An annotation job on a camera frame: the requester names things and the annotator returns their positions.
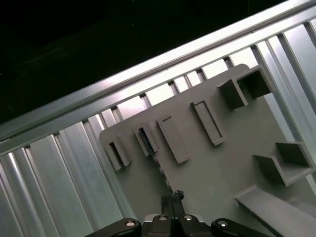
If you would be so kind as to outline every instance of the screw head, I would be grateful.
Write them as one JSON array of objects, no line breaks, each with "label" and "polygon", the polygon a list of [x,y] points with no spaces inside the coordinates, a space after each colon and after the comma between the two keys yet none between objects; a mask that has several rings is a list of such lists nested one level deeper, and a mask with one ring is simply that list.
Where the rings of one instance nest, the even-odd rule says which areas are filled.
[{"label": "screw head", "polygon": [[135,226],[135,222],[133,222],[133,221],[128,221],[128,222],[126,223],[126,225],[127,225],[128,227],[132,227],[132,226]]},{"label": "screw head", "polygon": [[160,217],[159,217],[159,220],[161,220],[161,221],[166,221],[166,220],[167,220],[167,217],[165,217],[165,216],[160,216]]},{"label": "screw head", "polygon": [[226,227],[227,223],[225,221],[219,221],[218,224],[222,227]]},{"label": "screw head", "polygon": [[189,216],[189,215],[185,215],[183,218],[186,219],[187,221],[191,221],[192,220],[192,216]]}]

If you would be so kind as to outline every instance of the rectangular protrusion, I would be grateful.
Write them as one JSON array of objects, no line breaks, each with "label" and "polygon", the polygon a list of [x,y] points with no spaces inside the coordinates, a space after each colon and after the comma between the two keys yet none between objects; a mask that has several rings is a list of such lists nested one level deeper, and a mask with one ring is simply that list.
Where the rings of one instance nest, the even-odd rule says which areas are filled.
[{"label": "rectangular protrusion", "polygon": [[230,79],[222,85],[219,85],[218,88],[231,110],[248,105],[236,80]]},{"label": "rectangular protrusion", "polygon": [[157,122],[178,164],[188,160],[190,154],[186,149],[172,116],[162,117]]},{"label": "rectangular protrusion", "polygon": [[314,168],[313,158],[302,142],[276,143],[276,147],[286,163]]},{"label": "rectangular protrusion", "polygon": [[216,118],[214,111],[207,105],[204,100],[191,103],[197,115],[214,146],[225,141],[223,130]]},{"label": "rectangular protrusion", "polygon": [[261,172],[267,179],[276,184],[284,184],[283,172],[276,157],[258,155],[253,155],[253,157],[257,160]]},{"label": "rectangular protrusion", "polygon": [[245,86],[252,99],[272,93],[275,90],[272,79],[261,65],[252,68],[236,81]]},{"label": "rectangular protrusion", "polygon": [[235,199],[275,236],[315,237],[314,217],[257,187],[243,191]]},{"label": "rectangular protrusion", "polygon": [[158,151],[158,145],[154,139],[153,133],[146,122],[140,124],[134,129],[136,138],[141,146],[145,156],[153,156]]},{"label": "rectangular protrusion", "polygon": [[124,166],[128,166],[132,162],[132,160],[126,154],[125,148],[119,136],[104,144],[104,149],[116,171],[123,168]]}]

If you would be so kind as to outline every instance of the metal frame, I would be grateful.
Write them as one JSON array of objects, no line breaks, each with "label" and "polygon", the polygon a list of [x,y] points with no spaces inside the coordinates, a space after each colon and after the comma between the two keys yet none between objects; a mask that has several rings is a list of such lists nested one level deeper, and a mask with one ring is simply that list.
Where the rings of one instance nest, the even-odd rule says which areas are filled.
[{"label": "metal frame", "polygon": [[312,20],[313,5],[313,0],[289,0],[4,123],[0,155]]}]

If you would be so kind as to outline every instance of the gray plastic panel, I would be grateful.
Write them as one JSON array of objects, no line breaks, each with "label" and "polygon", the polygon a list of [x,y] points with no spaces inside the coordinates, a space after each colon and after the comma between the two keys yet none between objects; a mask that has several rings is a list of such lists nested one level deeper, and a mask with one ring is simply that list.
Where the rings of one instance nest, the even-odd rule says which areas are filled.
[{"label": "gray plastic panel", "polygon": [[119,170],[124,166],[128,166],[132,162],[126,153],[124,146],[122,145],[119,134],[105,142],[103,147],[107,152],[115,170]]},{"label": "gray plastic panel", "polygon": [[[164,177],[153,159],[145,156],[135,136],[135,128],[144,122],[157,140],[159,149],[154,158],[172,190],[183,190],[186,211],[198,213],[207,223],[229,218],[264,232],[263,227],[237,208],[233,199],[236,193],[252,185],[264,187],[284,200],[298,196],[316,204],[306,180],[299,180],[288,188],[274,187],[253,159],[254,154],[265,154],[276,142],[284,143],[286,139],[263,97],[252,99],[247,95],[248,105],[233,111],[223,99],[217,86],[249,72],[252,70],[246,65],[238,65],[101,132],[102,145],[121,133],[122,145],[133,159],[130,166],[117,172],[117,176],[140,220],[148,213],[159,213],[160,197],[168,193]],[[205,101],[220,122],[225,141],[218,146],[210,142],[207,129],[192,106],[198,100]],[[190,154],[191,158],[181,164],[174,158],[157,123],[157,119],[165,116],[172,117],[183,141],[176,149],[185,149]]]},{"label": "gray plastic panel", "polygon": [[309,203],[300,200],[293,200],[290,204],[301,211],[304,211],[306,214],[316,218],[316,206],[310,205]]},{"label": "gray plastic panel", "polygon": [[182,136],[173,117],[170,115],[164,116],[158,119],[157,122],[177,162],[181,164],[189,159],[190,154],[182,141]]},{"label": "gray plastic panel", "polygon": [[236,200],[275,236],[315,236],[314,217],[257,187],[244,191]]}]

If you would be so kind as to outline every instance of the corrugated metal wall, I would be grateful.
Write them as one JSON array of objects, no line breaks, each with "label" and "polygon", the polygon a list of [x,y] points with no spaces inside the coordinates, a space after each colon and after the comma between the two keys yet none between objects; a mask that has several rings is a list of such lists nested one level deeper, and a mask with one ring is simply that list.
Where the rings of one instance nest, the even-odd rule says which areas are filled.
[{"label": "corrugated metal wall", "polygon": [[165,84],[151,89],[153,76],[140,82],[145,93],[1,157],[0,235],[80,237],[132,216],[99,133],[240,63],[268,68],[278,91],[266,100],[287,139],[304,141],[316,160],[315,17],[312,7],[182,62]]}]

